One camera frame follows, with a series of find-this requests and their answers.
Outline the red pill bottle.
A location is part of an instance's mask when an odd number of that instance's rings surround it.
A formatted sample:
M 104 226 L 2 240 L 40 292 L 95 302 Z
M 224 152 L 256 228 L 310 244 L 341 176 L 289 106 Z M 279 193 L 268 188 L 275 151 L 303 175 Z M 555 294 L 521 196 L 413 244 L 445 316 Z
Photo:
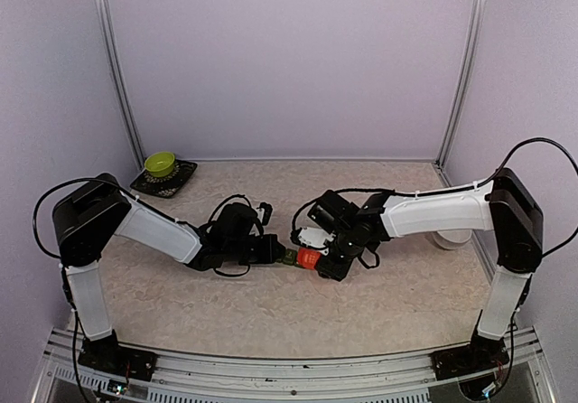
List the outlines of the red pill bottle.
M 322 253 L 310 248 L 299 248 L 296 262 L 299 267 L 315 270 Z

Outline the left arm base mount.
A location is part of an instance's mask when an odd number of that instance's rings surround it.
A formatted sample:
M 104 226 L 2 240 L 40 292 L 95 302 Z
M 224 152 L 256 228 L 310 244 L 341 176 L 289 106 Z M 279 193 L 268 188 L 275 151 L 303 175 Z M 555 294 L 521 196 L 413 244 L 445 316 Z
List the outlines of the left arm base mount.
M 152 379 L 156 361 L 157 355 L 154 352 L 124 346 L 85 347 L 78 357 L 78 364 L 83 367 L 146 382 Z

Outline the green pill organizer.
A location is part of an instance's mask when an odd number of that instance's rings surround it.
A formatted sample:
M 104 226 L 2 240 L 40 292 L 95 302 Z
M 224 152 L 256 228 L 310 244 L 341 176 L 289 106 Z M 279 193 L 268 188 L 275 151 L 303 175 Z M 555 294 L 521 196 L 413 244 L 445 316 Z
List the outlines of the green pill organizer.
M 288 248 L 278 262 L 286 266 L 297 267 L 297 255 L 296 250 Z

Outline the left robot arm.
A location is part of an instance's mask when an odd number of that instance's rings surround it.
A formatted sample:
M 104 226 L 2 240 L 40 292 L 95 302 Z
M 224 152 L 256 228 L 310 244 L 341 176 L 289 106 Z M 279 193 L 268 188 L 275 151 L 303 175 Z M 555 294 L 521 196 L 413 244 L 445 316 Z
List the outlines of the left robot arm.
M 126 363 L 126 350 L 116 337 L 109 318 L 99 262 L 114 237 L 135 241 L 204 272 L 220 275 L 228 262 L 249 271 L 254 266 L 280 262 L 285 246 L 266 232 L 273 208 L 263 202 L 254 207 L 243 194 L 233 194 L 212 211 L 208 220 L 194 226 L 171 217 L 121 187 L 110 173 L 73 179 L 50 188 L 35 203 L 33 236 L 39 240 L 38 217 L 43 202 L 57 191 L 74 186 L 52 210 L 57 252 L 40 250 L 59 261 L 63 290 L 78 327 L 88 342 L 92 358 L 109 371 Z

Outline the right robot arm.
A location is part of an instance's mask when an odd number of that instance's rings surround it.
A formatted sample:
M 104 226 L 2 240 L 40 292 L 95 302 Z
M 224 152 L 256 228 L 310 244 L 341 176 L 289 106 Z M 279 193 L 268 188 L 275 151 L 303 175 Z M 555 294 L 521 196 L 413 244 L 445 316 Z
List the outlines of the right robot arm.
M 481 370 L 493 360 L 511 325 L 523 294 L 547 257 L 543 249 L 544 215 L 528 189 L 505 163 L 488 178 L 428 192 L 369 188 L 360 206 L 328 190 L 302 207 L 315 228 L 292 227 L 291 241 L 320 252 L 314 268 L 320 276 L 341 281 L 365 251 L 375 253 L 391 239 L 426 232 L 491 231 L 497 267 L 489 299 L 465 345 L 461 360 Z

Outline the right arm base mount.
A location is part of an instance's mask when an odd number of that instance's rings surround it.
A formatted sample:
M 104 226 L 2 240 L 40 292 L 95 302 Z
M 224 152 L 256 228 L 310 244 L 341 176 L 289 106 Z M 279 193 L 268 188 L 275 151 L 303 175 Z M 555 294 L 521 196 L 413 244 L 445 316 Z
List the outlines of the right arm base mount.
M 506 349 L 489 350 L 470 345 L 435 351 L 430 358 L 437 380 L 458 378 L 509 363 Z

